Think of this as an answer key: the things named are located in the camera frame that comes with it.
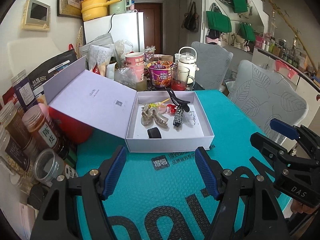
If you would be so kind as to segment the crumpled clear plastic bag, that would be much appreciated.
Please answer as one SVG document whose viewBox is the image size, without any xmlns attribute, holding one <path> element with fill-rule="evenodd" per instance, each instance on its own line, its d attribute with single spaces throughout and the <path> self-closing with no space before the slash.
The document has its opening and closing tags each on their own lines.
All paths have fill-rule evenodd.
<svg viewBox="0 0 320 240">
<path fill-rule="evenodd" d="M 114 73 L 114 81 L 132 89 L 136 89 L 137 78 L 135 72 L 131 68 L 118 68 Z"/>
</svg>

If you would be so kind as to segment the white refrigerator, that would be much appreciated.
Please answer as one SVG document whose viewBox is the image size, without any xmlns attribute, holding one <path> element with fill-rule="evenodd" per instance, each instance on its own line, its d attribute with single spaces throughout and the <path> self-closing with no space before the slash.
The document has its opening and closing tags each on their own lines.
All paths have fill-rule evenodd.
<svg viewBox="0 0 320 240">
<path fill-rule="evenodd" d="M 144 13 L 128 12 L 105 16 L 84 22 L 86 43 L 98 36 L 110 33 L 113 41 L 129 41 L 134 52 L 143 52 L 144 44 Z"/>
</svg>

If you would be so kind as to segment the clear small hair clip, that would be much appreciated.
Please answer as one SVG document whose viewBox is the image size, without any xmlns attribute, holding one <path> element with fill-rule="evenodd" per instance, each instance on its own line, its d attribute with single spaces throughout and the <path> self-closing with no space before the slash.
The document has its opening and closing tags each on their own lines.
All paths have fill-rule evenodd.
<svg viewBox="0 0 320 240">
<path fill-rule="evenodd" d="M 194 111 L 184 112 L 183 122 L 188 126 L 195 126 L 196 124 L 195 112 Z"/>
</svg>

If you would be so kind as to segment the white open gift box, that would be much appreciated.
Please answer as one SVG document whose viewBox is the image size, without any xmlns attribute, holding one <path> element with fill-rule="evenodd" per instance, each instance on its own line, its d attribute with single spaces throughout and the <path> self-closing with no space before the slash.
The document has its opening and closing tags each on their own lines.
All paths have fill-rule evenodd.
<svg viewBox="0 0 320 240">
<path fill-rule="evenodd" d="M 202 146 L 209 149 L 214 133 L 195 92 L 176 91 L 179 99 L 188 101 L 195 115 L 195 125 L 183 122 L 160 129 L 161 138 L 150 139 L 147 130 L 155 123 L 141 123 L 144 104 L 169 98 L 166 91 L 138 92 L 121 83 L 86 69 L 86 59 L 73 62 L 43 85 L 47 103 L 53 109 L 84 124 L 125 139 L 130 152 L 167 153 L 191 152 Z"/>
</svg>

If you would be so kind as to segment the yellow pot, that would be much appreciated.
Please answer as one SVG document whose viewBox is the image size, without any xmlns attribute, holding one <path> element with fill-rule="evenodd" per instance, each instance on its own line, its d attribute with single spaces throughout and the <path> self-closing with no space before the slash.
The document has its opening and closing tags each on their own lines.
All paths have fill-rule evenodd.
<svg viewBox="0 0 320 240">
<path fill-rule="evenodd" d="M 108 15 L 108 6 L 123 0 L 82 0 L 81 14 L 84 22 Z"/>
</svg>

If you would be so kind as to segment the yellow flower hair stick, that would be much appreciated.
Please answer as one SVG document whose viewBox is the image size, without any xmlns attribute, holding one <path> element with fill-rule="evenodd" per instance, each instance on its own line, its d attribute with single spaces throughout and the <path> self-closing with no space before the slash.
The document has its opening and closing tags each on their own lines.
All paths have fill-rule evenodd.
<svg viewBox="0 0 320 240">
<path fill-rule="evenodd" d="M 161 102 L 155 102 L 155 103 L 150 103 L 148 104 L 148 108 L 152 108 L 152 107 L 157 107 L 157 108 L 162 108 L 165 106 L 165 103 L 168 102 L 170 99 L 165 99 Z"/>
</svg>

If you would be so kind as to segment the black round hair band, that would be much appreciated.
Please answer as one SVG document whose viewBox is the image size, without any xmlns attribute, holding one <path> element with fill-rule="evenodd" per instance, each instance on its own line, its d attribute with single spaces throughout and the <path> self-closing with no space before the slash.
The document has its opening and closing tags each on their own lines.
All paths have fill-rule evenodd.
<svg viewBox="0 0 320 240">
<path fill-rule="evenodd" d="M 160 130 L 157 127 L 150 128 L 147 130 L 149 139 L 161 139 L 161 133 Z"/>
</svg>

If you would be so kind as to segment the empty glass jar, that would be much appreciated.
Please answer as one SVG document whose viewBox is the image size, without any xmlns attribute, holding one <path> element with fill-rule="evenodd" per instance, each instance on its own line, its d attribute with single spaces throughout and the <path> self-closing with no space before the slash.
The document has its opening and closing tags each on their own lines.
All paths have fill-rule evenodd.
<svg viewBox="0 0 320 240">
<path fill-rule="evenodd" d="M 43 150 L 34 164 L 34 176 L 40 183 L 51 187 L 54 180 L 65 174 L 65 162 L 51 148 Z"/>
</svg>

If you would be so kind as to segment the clear wavy hair clip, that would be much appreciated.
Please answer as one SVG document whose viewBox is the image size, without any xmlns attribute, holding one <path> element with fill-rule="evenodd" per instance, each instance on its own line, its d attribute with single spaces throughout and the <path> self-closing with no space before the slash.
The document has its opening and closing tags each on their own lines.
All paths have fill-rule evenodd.
<svg viewBox="0 0 320 240">
<path fill-rule="evenodd" d="M 161 114 L 157 107 L 149 108 L 148 104 L 146 104 L 142 109 L 141 124 L 148 126 L 153 121 L 160 127 L 167 127 L 169 119 Z"/>
</svg>

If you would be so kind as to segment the black long hair clip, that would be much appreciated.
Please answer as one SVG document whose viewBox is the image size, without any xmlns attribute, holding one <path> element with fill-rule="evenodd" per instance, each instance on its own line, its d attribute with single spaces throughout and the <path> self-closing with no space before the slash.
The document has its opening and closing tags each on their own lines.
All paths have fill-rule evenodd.
<svg viewBox="0 0 320 240">
<path fill-rule="evenodd" d="M 170 99 L 171 101 L 174 103 L 174 105 L 177 107 L 177 108 L 181 108 L 183 109 L 185 112 L 189 112 L 190 111 L 190 108 L 189 108 L 189 103 L 190 101 L 186 101 L 186 100 L 182 100 L 182 99 L 179 99 L 176 95 L 175 95 L 175 92 L 171 89 L 171 88 L 166 88 L 165 89 L 167 91 L 167 93 L 169 94 L 170 96 Z"/>
</svg>

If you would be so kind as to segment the wall intercom panel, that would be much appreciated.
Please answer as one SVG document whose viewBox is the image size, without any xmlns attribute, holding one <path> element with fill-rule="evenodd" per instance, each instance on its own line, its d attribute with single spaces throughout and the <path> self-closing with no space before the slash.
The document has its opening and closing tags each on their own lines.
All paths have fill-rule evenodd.
<svg viewBox="0 0 320 240">
<path fill-rule="evenodd" d="M 21 29 L 50 31 L 50 6 L 37 0 L 26 0 Z"/>
</svg>

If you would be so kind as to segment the pink round compact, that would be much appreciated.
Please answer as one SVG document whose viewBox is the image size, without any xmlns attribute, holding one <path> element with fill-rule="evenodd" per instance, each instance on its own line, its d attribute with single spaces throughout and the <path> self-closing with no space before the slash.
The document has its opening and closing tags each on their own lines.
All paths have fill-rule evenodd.
<svg viewBox="0 0 320 240">
<path fill-rule="evenodd" d="M 165 104 L 160 103 L 156 107 L 160 114 L 165 114 L 167 112 L 167 106 Z"/>
</svg>

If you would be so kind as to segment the grey leaf chair far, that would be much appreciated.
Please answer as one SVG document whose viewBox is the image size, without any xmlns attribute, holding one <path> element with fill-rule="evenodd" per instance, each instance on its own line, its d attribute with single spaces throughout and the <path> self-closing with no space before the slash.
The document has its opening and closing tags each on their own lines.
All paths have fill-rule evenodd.
<svg viewBox="0 0 320 240">
<path fill-rule="evenodd" d="M 199 68 L 195 81 L 205 90 L 219 90 L 232 61 L 233 53 L 218 44 L 195 41 L 191 47 L 197 52 L 196 64 Z"/>
</svg>

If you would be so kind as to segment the brown mug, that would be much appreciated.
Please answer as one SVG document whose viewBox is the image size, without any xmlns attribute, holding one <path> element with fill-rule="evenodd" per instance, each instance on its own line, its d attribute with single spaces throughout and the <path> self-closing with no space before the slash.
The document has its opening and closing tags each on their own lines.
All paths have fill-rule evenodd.
<svg viewBox="0 0 320 240">
<path fill-rule="evenodd" d="M 161 60 L 162 60 L 162 61 L 172 62 L 172 61 L 173 61 L 173 56 L 172 56 L 172 55 L 162 55 L 162 56 L 161 56 Z"/>
</svg>

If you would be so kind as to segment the black white gingham scrunchie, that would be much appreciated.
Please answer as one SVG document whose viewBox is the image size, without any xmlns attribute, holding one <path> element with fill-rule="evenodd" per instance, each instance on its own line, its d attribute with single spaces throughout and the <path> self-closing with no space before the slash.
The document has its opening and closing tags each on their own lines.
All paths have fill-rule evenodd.
<svg viewBox="0 0 320 240">
<path fill-rule="evenodd" d="M 181 106 L 176 108 L 176 112 L 175 112 L 174 120 L 173 120 L 173 126 L 174 127 L 180 127 L 181 126 L 183 113 L 184 113 L 184 109 Z"/>
</svg>

